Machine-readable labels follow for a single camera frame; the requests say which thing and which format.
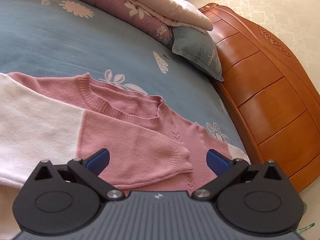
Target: floral pattern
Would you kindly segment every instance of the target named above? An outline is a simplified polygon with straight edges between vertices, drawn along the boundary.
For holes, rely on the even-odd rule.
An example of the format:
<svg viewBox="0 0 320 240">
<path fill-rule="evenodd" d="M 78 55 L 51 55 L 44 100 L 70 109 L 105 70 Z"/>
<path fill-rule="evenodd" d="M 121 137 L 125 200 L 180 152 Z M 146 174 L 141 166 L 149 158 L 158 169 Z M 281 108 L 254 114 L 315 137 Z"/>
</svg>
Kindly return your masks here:
<svg viewBox="0 0 320 240">
<path fill-rule="evenodd" d="M 168 46 L 170 44 L 170 40 L 168 38 L 164 38 L 161 43 L 164 45 L 164 46 Z"/>
<path fill-rule="evenodd" d="M 167 31 L 167 29 L 165 28 L 165 26 L 161 26 L 160 28 L 157 29 L 157 36 L 162 36 L 162 34 L 164 34 Z"/>
<path fill-rule="evenodd" d="M 143 90 L 141 87 L 139 87 L 135 84 L 131 84 L 131 83 L 122 84 L 125 80 L 125 76 L 123 74 L 115 75 L 113 78 L 113 81 L 112 81 L 112 77 L 113 77 L 112 71 L 110 69 L 108 69 L 105 71 L 104 77 L 105 77 L 105 79 L 100 79 L 100 80 L 103 82 L 107 82 L 109 84 L 113 84 L 120 89 L 139 92 L 145 96 L 148 95 L 148 93 L 145 92 L 145 90 Z"/>
<path fill-rule="evenodd" d="M 214 60 L 216 62 L 216 70 L 220 72 L 221 70 L 221 63 L 220 63 L 220 59 L 219 59 L 219 56 L 217 56 L 217 59 L 213 58 L 215 56 L 215 48 L 213 48 L 212 50 L 212 55 L 211 56 L 208 56 L 209 57 L 209 61 L 207 63 L 208 66 L 211 65 L 212 63 L 212 60 Z"/>
<path fill-rule="evenodd" d="M 59 5 L 62 6 L 63 9 L 67 10 L 67 12 L 72 12 L 75 16 L 85 17 L 87 19 L 94 16 L 90 9 L 73 1 L 42 0 L 41 4 L 50 5 L 50 1 L 60 2 Z"/>
<path fill-rule="evenodd" d="M 139 18 L 140 20 L 143 19 L 144 14 L 146 14 L 147 16 L 151 16 L 150 13 L 148 13 L 146 10 L 142 9 L 139 6 L 135 6 L 134 4 L 132 4 L 131 2 L 129 2 L 128 0 L 126 1 L 126 3 L 124 4 L 124 6 L 126 6 L 127 8 L 131 9 L 131 11 L 129 12 L 130 16 L 135 16 L 137 13 L 139 14 Z"/>
<path fill-rule="evenodd" d="M 217 138 L 219 141 L 226 142 L 228 144 L 230 143 L 229 138 L 221 133 L 220 127 L 215 122 L 213 123 L 213 126 L 209 123 L 206 125 L 209 133 L 211 133 L 213 137 Z"/>
<path fill-rule="evenodd" d="M 67 12 L 73 12 L 75 16 L 80 17 L 92 17 L 94 14 L 85 6 L 82 6 L 80 3 L 70 2 L 70 1 L 62 1 L 64 3 L 59 3 L 63 7 L 63 9 L 67 10 Z"/>
<path fill-rule="evenodd" d="M 161 57 L 159 56 L 159 54 L 156 53 L 155 51 L 153 52 L 153 55 L 154 55 L 155 58 L 156 58 L 157 64 L 158 64 L 161 72 L 162 72 L 163 74 L 166 74 L 167 71 L 169 71 L 169 69 L 168 69 L 168 63 L 167 63 L 163 58 L 161 58 Z"/>
</svg>

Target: white fabric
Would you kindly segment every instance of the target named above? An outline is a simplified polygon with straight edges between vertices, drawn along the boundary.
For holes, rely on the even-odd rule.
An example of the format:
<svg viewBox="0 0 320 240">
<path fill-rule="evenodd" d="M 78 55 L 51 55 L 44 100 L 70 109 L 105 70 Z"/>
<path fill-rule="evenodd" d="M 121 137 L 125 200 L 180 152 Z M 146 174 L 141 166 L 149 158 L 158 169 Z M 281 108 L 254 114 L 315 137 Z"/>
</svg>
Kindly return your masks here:
<svg viewBox="0 0 320 240">
<path fill-rule="evenodd" d="M 40 160 L 74 158 L 82 116 L 0 73 L 0 184 L 22 187 Z"/>
<path fill-rule="evenodd" d="M 247 161 L 249 164 L 251 164 L 249 157 L 247 156 L 247 154 L 245 154 L 242 150 L 240 150 L 239 148 L 228 144 L 228 150 L 232 156 L 232 159 L 235 158 L 241 158 L 244 159 L 245 161 Z"/>
</svg>

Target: wooden bed frame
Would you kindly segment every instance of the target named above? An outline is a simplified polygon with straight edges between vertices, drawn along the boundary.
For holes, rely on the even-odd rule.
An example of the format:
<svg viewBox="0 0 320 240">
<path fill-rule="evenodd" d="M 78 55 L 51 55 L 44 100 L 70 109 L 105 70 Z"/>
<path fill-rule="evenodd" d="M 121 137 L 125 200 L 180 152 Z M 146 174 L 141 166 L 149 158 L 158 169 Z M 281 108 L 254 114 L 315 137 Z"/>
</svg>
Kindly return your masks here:
<svg viewBox="0 0 320 240">
<path fill-rule="evenodd" d="M 320 95 L 290 49 L 226 6 L 213 23 L 224 82 L 211 79 L 252 163 L 276 160 L 298 191 L 320 175 Z"/>
</svg>

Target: pink comforter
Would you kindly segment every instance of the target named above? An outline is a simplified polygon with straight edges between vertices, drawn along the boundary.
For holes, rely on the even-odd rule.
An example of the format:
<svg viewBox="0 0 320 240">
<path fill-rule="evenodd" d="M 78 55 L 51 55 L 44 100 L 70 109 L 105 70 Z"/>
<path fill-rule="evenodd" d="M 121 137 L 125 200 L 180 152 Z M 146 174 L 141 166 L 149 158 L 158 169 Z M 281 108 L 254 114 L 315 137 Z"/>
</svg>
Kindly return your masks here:
<svg viewBox="0 0 320 240">
<path fill-rule="evenodd" d="M 168 48 L 173 33 L 169 26 L 187 26 L 203 33 L 211 21 L 184 0 L 81 0 L 142 30 Z"/>
<path fill-rule="evenodd" d="M 170 27 L 129 0 L 81 0 L 145 32 L 168 48 L 172 48 Z"/>
</svg>

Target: ribbed cuff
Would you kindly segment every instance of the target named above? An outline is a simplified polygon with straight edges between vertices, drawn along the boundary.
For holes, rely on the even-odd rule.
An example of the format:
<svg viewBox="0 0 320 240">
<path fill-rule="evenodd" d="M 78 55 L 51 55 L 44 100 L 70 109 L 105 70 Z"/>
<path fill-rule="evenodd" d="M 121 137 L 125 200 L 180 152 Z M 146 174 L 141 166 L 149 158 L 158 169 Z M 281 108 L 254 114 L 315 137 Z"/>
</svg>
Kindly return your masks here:
<svg viewBox="0 0 320 240">
<path fill-rule="evenodd" d="M 192 164 L 189 162 L 190 153 L 182 142 L 177 142 L 168 138 L 170 147 L 170 163 L 175 172 L 191 173 Z"/>
</svg>

